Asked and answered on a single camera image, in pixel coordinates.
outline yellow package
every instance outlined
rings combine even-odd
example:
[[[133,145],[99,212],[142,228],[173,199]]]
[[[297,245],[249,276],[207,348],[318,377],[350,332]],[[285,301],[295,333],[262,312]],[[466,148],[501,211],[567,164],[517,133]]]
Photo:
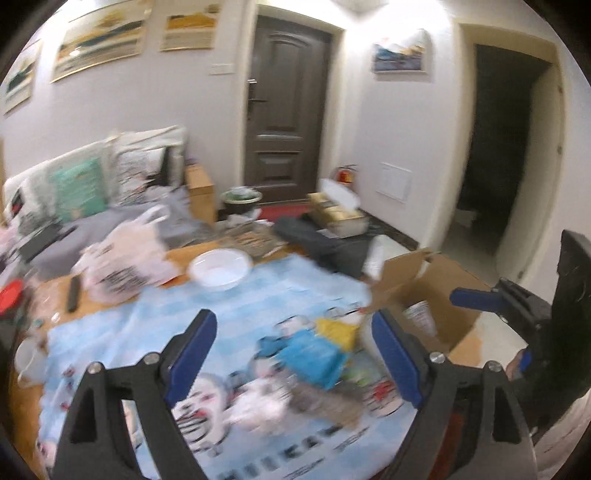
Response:
[[[338,345],[343,352],[352,352],[359,325],[349,325],[338,320],[316,320],[316,333]]]

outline cushion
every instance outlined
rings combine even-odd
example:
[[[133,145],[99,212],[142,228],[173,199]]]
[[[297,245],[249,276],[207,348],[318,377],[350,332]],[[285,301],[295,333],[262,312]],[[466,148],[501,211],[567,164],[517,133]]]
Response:
[[[116,159],[117,205],[145,203],[152,199],[150,190],[167,187],[170,147],[132,150]]]
[[[140,150],[156,150],[158,148],[169,147],[168,185],[177,188],[183,184],[184,153],[186,145],[187,129],[185,127],[174,126],[145,132],[121,133],[114,140],[113,144],[114,168],[116,168],[118,158],[122,153]],[[112,190],[116,190],[117,185],[114,185],[111,188]]]
[[[72,222],[106,210],[105,185],[98,158],[60,168],[51,173],[49,180],[54,188],[56,215],[62,222]]]
[[[27,236],[51,220],[47,204],[36,194],[37,190],[27,178],[8,199],[5,218],[17,227],[19,236]]]

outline red lid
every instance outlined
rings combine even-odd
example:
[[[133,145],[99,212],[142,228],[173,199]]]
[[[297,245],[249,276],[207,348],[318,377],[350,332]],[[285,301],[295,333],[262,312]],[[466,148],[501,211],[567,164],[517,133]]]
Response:
[[[4,290],[0,291],[0,314],[6,313],[18,304],[21,299],[22,288],[22,280],[14,280]]]

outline wooden cabinet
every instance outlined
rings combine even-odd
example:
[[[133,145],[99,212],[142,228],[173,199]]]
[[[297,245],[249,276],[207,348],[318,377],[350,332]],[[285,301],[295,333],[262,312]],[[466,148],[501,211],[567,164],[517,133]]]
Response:
[[[190,165],[185,170],[191,214],[209,224],[217,222],[215,186],[201,165]]]

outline brown door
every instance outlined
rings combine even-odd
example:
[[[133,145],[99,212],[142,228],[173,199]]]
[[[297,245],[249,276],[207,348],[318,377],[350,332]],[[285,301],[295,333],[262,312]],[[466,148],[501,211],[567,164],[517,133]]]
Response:
[[[313,28],[258,18],[244,180],[263,193],[263,202],[303,199],[316,190],[331,39]]]

